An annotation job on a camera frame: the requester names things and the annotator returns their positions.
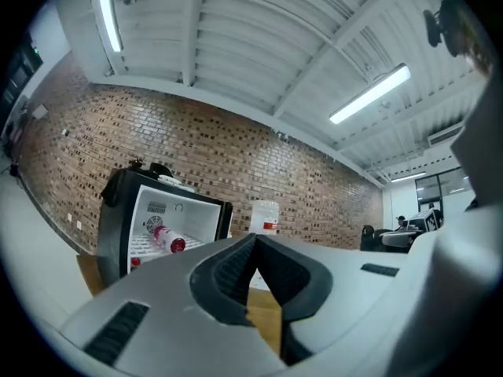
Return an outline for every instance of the wire rack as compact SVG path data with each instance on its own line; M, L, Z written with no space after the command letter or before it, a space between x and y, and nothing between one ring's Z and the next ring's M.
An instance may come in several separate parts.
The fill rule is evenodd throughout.
M191 236L181 234L185 240L185 249L190 250L195 247L202 246L205 243L194 239ZM131 238L129 245L131 257L159 257L161 255L171 254L170 248L163 248L154 241L154 236L150 234L136 235Z

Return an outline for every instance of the fluorescent light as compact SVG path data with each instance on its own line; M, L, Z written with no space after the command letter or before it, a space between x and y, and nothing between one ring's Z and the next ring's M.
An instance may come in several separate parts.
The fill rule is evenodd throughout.
M419 176L422 176L423 174L426 174L426 172L421 172L418 174L411 174L410 176L405 176L403 178L393 179L391 181L391 183L396 183L397 181L402 181L402 180L407 180L407 179L412 179L412 178L418 178Z
M119 30L117 29L113 0L100 0L100 7L112 49L114 52L120 52L123 49L123 46L120 41Z
M410 78L409 68L400 64L395 68L385 79L379 81L376 85L371 86L364 93L360 94L349 104L342 107L336 113L334 113L330 120L335 124L339 124L348 117L354 115L356 112L362 110L365 106L371 104L376 99L379 99L384 94L393 90L403 82Z

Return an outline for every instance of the black rubber pad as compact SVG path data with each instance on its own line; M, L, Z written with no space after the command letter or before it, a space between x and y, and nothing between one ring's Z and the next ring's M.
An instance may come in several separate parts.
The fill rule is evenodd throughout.
M368 271L369 273L378 273L379 275L385 275L385 276L396 276L396 274L400 270L400 268L371 264L370 262L367 262L366 264L362 265L360 269Z
M149 307L126 303L86 345L84 351L94 359L112 366L137 330Z

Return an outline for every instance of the mini fridge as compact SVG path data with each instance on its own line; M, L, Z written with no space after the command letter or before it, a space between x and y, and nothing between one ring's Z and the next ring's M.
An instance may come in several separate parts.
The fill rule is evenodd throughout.
M185 250L225 239L229 234L232 204L202 196L121 170L113 203L101 206L97 264L105 286L136 267L172 254L154 241L154 229L167 226L185 240Z

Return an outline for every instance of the plastic bottle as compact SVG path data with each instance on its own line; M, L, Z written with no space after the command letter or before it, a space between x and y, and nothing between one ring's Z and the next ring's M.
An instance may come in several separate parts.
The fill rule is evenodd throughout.
M251 209L250 233L275 235L279 215L280 206L275 201L255 201Z
M162 247L169 247L171 253L185 250L185 239L166 226L160 225L154 229L154 240Z

